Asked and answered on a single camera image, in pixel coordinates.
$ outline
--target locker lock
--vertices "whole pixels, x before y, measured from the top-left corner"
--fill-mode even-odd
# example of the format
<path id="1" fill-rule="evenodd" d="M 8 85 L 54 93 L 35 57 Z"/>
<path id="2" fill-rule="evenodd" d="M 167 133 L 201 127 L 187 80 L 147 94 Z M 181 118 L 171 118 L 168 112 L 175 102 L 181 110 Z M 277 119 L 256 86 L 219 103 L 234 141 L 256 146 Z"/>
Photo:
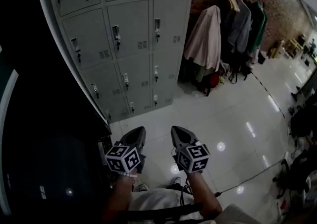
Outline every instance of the locker lock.
<path id="1" fill-rule="evenodd" d="M 158 65 L 155 65 L 154 66 L 154 77 L 155 77 L 155 81 L 157 82 L 158 79 L 159 79 L 159 66 Z"/>
<path id="2" fill-rule="evenodd" d="M 155 106 L 158 104 L 158 95 L 154 95 L 154 104 Z"/>
<path id="3" fill-rule="evenodd" d="M 128 91 L 128 88 L 129 88 L 129 79 L 128 79 L 128 74 L 127 74 L 127 73 L 125 73 L 125 74 L 123 75 L 123 78 L 124 78 L 124 84 L 125 84 L 125 87 L 126 87 L 126 89 L 127 89 L 127 91 Z"/>
<path id="4" fill-rule="evenodd" d="M 99 99 L 99 91 L 95 83 L 91 84 L 93 86 L 94 92 L 96 94 L 97 99 Z"/>
<path id="5" fill-rule="evenodd" d="M 130 102 L 130 108 L 131 108 L 132 113 L 134 113 L 134 103 L 133 102 Z"/>

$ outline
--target hanging clothes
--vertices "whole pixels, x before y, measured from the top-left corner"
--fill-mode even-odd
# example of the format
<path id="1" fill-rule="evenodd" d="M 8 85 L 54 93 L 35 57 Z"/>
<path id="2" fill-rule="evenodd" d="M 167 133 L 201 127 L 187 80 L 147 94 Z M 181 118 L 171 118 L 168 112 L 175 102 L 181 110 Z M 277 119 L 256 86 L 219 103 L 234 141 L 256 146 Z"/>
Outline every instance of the hanging clothes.
<path id="1" fill-rule="evenodd" d="M 249 53 L 253 53 L 254 50 L 261 44 L 266 17 L 259 2 L 253 3 L 250 7 L 250 10 L 253 22 L 251 25 L 250 38 L 248 41 L 248 50 Z"/>
<path id="2" fill-rule="evenodd" d="M 232 46 L 232 53 L 236 50 L 239 53 L 243 53 L 248 45 L 252 15 L 243 0 L 236 1 L 240 8 L 240 12 L 237 12 L 234 16 L 227 41 Z"/>
<path id="3" fill-rule="evenodd" d="M 188 39 L 184 50 L 186 59 L 218 71 L 221 54 L 220 9 L 213 5 L 205 9 Z"/>

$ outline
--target gray jacket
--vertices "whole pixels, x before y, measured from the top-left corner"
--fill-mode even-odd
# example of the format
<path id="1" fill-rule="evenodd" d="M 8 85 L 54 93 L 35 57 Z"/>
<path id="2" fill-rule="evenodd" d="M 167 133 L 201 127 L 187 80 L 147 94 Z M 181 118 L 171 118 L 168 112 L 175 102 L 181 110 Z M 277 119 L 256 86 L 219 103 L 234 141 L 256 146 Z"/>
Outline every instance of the gray jacket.
<path id="1" fill-rule="evenodd" d="M 235 13 L 227 41 L 233 46 L 232 52 L 237 50 L 239 53 L 243 53 L 249 39 L 251 11 L 242 0 L 237 0 L 237 3 L 240 12 Z"/>

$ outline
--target cable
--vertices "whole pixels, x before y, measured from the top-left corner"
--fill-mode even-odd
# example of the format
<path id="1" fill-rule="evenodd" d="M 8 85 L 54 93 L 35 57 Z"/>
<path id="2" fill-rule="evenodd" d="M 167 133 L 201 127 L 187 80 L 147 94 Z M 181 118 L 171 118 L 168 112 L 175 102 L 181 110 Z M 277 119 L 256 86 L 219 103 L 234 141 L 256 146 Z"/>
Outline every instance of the cable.
<path id="1" fill-rule="evenodd" d="M 224 191 L 222 191 L 222 192 L 216 192 L 216 193 L 214 194 L 214 196 L 217 198 L 217 197 L 219 197 L 222 193 L 227 192 L 228 190 L 232 190 L 232 189 L 234 189 L 234 188 L 236 188 L 236 187 L 239 187 L 241 184 L 243 184 L 243 183 L 245 183 L 245 182 L 248 182 L 248 181 L 252 180 L 253 178 L 256 178 L 258 175 L 264 173 L 265 171 L 267 171 L 267 170 L 270 169 L 271 167 L 274 167 L 275 165 L 281 163 L 283 160 L 284 160 L 284 159 L 279 160 L 277 163 L 273 164 L 272 166 L 269 166 L 268 168 L 264 169 L 263 171 L 261 171 L 260 173 L 258 173 L 258 174 L 256 174 L 256 175 L 252 176 L 251 178 L 249 178 L 249 179 L 247 179 L 247 180 L 244 180 L 243 182 L 239 183 L 239 184 L 236 185 L 236 186 L 233 186 L 233 187 L 231 187 L 231 188 L 229 188 L 229 189 L 226 189 L 226 190 L 224 190 Z"/>

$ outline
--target forearm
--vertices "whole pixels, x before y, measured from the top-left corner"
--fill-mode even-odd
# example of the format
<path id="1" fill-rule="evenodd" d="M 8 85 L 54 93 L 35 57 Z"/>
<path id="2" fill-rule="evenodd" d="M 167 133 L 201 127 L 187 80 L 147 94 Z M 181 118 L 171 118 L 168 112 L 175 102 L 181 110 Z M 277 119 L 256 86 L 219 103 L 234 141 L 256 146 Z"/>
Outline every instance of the forearm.
<path id="1" fill-rule="evenodd" d="M 133 178 L 120 176 L 103 210 L 103 222 L 112 223 L 120 211 L 127 209 L 133 184 Z"/>
<path id="2" fill-rule="evenodd" d="M 199 172 L 187 175 L 195 203 L 202 203 L 200 214 L 203 217 L 217 216 L 222 212 L 221 205 L 206 184 L 202 174 Z"/>

